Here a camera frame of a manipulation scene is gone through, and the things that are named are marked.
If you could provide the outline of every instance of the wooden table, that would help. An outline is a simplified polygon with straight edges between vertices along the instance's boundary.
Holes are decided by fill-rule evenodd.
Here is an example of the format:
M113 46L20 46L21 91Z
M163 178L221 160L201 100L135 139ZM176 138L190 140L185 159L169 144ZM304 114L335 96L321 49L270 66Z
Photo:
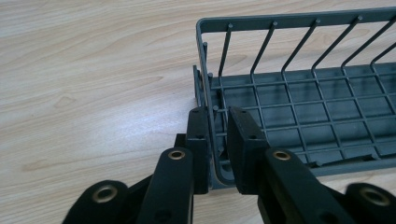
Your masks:
M84 189L132 185L196 106L203 17L391 7L388 1L1 1L0 223L60 223ZM396 193L396 169L322 177ZM195 197L195 223L260 223L256 197Z

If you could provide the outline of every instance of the wood grain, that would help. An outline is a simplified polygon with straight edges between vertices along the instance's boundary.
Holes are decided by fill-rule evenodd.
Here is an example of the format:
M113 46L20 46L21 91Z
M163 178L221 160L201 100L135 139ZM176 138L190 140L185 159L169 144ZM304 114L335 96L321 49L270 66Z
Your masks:
M153 172L195 107L199 19L391 6L393 0L0 1L0 223L60 223L90 185L132 185ZM231 54L225 74L249 66L249 52ZM210 57L219 57L216 49ZM395 171L320 180L338 190L365 181L395 194ZM262 220L255 197L225 189L195 197L194 222Z

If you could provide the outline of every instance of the wire rack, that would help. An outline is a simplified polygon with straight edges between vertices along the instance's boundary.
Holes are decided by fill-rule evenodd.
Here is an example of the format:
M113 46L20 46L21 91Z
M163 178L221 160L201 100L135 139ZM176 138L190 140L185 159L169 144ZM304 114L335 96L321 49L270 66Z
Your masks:
M317 68L358 24L383 22L379 30L347 55L338 67ZM228 107L250 112L271 147L291 150L316 175L332 175L396 165L396 62L377 63L395 47L394 40L368 64L349 65L396 22L396 7L212 18L198 21L197 45L201 71L194 66L198 105L208 109L213 148L214 188L231 186L227 155ZM310 69L286 71L319 28L345 25ZM306 33L280 71L256 73L262 55L278 30L306 28ZM266 31L249 74L224 76L232 34ZM225 33L216 77L207 71L210 43L205 33Z

